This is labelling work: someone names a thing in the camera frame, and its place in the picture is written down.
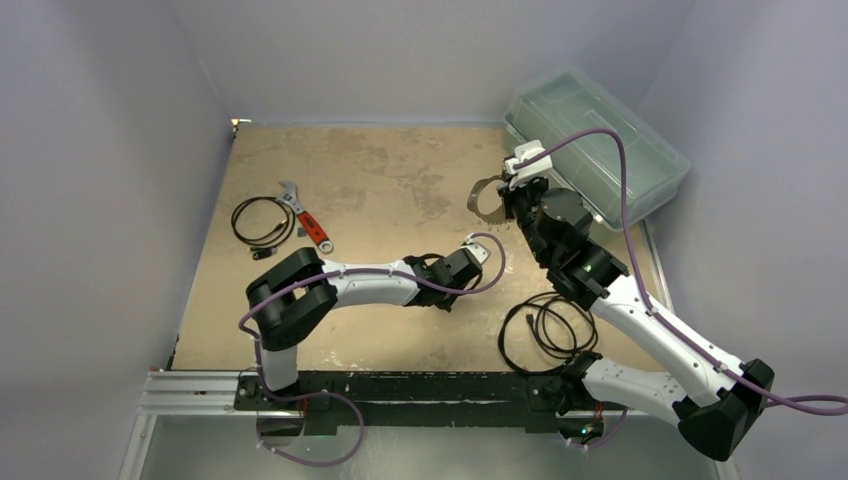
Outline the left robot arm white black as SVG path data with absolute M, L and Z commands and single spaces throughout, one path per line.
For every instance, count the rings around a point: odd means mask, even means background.
M 491 252 L 468 241 L 442 256 L 406 256 L 388 264 L 346 264 L 321 259 L 304 247 L 285 257 L 246 287 L 258 328 L 263 379 L 259 395 L 272 408 L 292 405 L 298 395 L 297 346 L 329 312 L 385 304 L 449 311 L 466 290 L 476 288 Z

